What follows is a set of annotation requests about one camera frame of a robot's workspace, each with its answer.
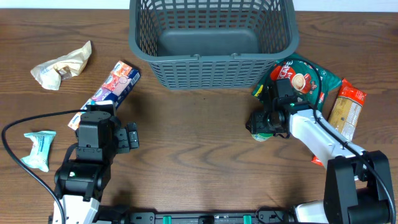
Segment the beige paper bag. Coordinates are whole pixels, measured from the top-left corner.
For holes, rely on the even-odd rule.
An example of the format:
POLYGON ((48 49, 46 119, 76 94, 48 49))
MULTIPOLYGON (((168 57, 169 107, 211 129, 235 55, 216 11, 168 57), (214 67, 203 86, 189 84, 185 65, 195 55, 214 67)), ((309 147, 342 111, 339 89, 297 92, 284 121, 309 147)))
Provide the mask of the beige paper bag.
POLYGON ((91 41, 59 58, 34 67, 30 73, 46 90, 59 90, 62 80, 79 76, 92 53, 91 41))

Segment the green Nescafe coffee bag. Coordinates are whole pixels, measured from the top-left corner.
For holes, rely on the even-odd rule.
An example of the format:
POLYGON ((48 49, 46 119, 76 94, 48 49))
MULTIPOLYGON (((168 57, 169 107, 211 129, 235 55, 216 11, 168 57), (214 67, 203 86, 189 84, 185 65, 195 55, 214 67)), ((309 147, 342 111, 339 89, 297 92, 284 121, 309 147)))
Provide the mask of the green Nescafe coffee bag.
POLYGON ((318 102, 318 110, 323 110, 324 101, 330 91, 339 88, 342 79, 329 70, 302 57, 292 54, 274 62, 252 92, 252 96, 261 98, 261 92, 279 79, 288 78, 300 101, 318 102))

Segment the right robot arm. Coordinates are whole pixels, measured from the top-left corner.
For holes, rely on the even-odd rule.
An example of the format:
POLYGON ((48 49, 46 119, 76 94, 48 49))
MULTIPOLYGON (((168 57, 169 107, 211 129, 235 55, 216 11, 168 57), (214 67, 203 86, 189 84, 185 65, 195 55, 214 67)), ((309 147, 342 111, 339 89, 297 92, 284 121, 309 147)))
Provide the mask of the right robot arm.
POLYGON ((251 134, 268 134, 305 144, 326 169, 323 199, 295 205, 285 223, 396 223, 389 161, 336 131, 317 105, 300 101, 288 79, 264 86, 263 108, 246 123, 251 134))

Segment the orange beige pasta packet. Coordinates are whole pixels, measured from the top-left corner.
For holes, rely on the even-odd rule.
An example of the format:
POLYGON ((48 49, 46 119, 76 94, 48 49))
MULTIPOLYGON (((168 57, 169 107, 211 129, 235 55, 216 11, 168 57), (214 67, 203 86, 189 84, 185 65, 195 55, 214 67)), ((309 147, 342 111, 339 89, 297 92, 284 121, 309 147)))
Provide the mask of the orange beige pasta packet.
POLYGON ((349 141, 353 139, 366 96, 367 93, 343 79, 328 122, 349 141))

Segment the light teal tissue packet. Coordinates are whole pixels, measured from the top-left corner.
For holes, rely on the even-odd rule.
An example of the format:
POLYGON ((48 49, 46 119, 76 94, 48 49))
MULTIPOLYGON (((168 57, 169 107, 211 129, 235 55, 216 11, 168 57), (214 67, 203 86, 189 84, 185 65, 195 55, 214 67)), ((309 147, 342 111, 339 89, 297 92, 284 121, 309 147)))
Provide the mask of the light teal tissue packet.
POLYGON ((55 131, 39 131, 34 133, 25 133, 24 137, 29 138, 33 145, 31 152, 21 161, 30 168, 39 169, 42 172, 49 171, 49 152, 53 139, 56 136, 55 131))

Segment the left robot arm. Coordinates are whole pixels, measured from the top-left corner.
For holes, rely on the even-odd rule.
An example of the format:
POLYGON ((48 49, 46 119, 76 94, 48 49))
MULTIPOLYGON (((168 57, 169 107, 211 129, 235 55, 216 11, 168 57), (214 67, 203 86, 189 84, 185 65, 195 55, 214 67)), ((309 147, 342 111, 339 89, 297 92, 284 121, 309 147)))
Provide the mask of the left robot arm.
POLYGON ((55 173, 56 201, 49 223, 130 223, 127 206, 100 203, 114 157, 139 147, 137 126, 122 127, 113 104, 86 108, 75 131, 78 141, 55 173))

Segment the blue Kleenex tissue multipack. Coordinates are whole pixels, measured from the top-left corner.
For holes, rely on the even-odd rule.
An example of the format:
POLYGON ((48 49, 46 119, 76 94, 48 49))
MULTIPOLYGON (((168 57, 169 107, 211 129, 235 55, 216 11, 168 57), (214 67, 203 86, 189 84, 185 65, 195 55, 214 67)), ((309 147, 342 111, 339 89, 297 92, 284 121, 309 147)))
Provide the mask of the blue Kleenex tissue multipack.
POLYGON ((107 79, 81 109, 86 110, 88 105, 99 105, 102 101, 111 101, 118 109, 140 78, 141 74, 138 69, 118 61, 107 79))

